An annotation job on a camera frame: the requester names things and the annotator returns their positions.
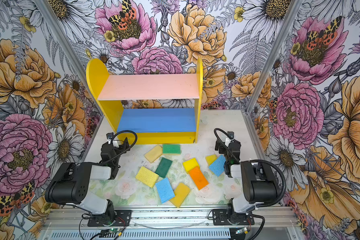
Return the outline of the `dark green sponge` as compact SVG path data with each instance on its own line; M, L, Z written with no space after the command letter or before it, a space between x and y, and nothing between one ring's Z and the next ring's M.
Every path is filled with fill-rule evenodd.
M161 178L165 178L171 165L172 165L173 161L166 159L166 158L161 158L160 163L155 171L155 173L161 177Z

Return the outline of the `orange sponge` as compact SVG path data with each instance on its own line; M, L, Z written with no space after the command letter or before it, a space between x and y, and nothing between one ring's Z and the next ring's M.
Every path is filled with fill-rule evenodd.
M194 167L193 169L191 169L189 171L189 175L191 176L198 190L203 189L209 184L208 180L205 178L204 174L202 173L200 167Z

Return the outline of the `bright yellow sponge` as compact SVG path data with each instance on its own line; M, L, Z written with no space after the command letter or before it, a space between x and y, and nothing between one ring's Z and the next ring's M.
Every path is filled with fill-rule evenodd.
M199 163L197 161L196 158L192 158L190 160L187 160L185 162L183 162L183 167L186 171L186 173L188 174L192 169L199 167Z

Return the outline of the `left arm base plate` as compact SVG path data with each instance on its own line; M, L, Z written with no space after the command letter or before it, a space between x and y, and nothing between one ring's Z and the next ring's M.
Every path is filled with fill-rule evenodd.
M90 217L88 227L128 227L131 220L131 210L115 210L111 216L106 213Z

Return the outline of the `light green sponge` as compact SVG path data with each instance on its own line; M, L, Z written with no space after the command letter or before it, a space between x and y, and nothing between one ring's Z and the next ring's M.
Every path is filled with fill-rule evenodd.
M181 145L177 144L164 144L163 155L180 155L182 153Z

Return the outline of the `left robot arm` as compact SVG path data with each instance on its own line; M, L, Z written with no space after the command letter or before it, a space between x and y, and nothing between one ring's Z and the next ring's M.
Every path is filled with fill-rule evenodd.
M100 198L89 190L91 180L113 180L119 171L119 159L129 147L127 140L110 142L101 148L99 163L62 164L45 192L48 203L76 206L87 211L98 225L111 226L117 219L111 200Z

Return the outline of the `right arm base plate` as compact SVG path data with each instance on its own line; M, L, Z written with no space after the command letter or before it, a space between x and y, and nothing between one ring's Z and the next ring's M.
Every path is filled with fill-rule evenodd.
M251 226L255 223L249 215L231 213L226 209L212 209L212 221L214 226Z

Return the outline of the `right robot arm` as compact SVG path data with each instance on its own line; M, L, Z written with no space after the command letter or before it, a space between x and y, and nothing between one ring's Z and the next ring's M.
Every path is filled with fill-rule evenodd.
M240 148L241 143L236 140L230 140L228 144L216 140L215 150L220 154L216 175L225 174L238 180L242 184L242 193L230 198L225 210L212 210L215 226L249 226L254 223L250 216L254 210L275 205L286 191L284 175L280 175L282 186L278 185L274 172L282 172L276 165L263 160L237 161Z

